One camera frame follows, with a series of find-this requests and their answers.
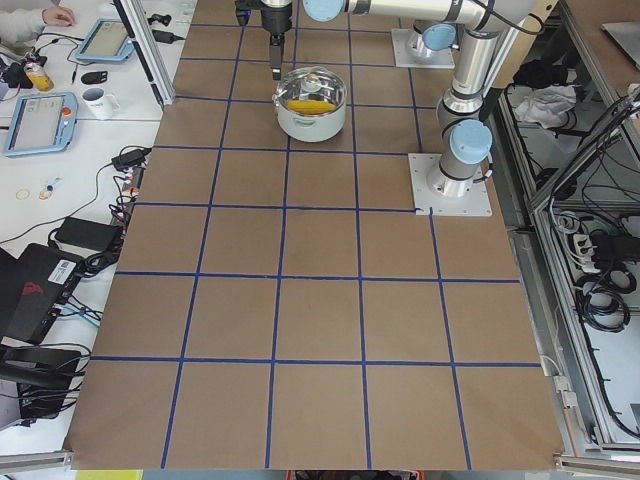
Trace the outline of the person's hand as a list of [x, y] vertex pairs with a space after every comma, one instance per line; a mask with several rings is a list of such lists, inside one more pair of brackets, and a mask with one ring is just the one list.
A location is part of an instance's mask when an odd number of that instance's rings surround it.
[[71, 27], [76, 23], [75, 14], [71, 9], [52, 6], [41, 13], [42, 20], [47, 26]]

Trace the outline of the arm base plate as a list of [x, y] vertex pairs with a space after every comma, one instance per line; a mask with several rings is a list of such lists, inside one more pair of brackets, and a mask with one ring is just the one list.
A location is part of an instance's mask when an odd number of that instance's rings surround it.
[[446, 217], [490, 217], [492, 208], [480, 164], [466, 180], [453, 180], [440, 170], [439, 153], [408, 155], [414, 212]]
[[455, 67], [452, 49], [432, 50], [426, 47], [422, 36], [413, 29], [391, 30], [395, 66], [452, 70]]

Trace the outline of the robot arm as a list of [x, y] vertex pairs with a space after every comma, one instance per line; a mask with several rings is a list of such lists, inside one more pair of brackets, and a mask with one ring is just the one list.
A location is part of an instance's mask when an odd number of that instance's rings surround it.
[[498, 37], [496, 31], [463, 29], [451, 85], [437, 105], [444, 152], [426, 175], [429, 188], [439, 197], [459, 199], [467, 195], [476, 170], [489, 155], [493, 136], [479, 120], [479, 113]]
[[465, 95], [481, 89], [491, 65], [497, 37], [513, 28], [535, 36], [539, 30], [521, 27], [532, 15], [533, 1], [305, 1], [306, 14], [328, 22], [340, 14], [406, 17], [454, 23], [465, 27], [453, 88]]

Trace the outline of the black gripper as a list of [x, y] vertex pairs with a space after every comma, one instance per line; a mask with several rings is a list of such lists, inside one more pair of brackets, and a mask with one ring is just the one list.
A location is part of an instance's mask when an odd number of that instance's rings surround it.
[[292, 27], [292, 1], [261, 0], [260, 12], [262, 27], [271, 34], [269, 39], [269, 66], [272, 78], [275, 81], [280, 81], [285, 46], [284, 34]]

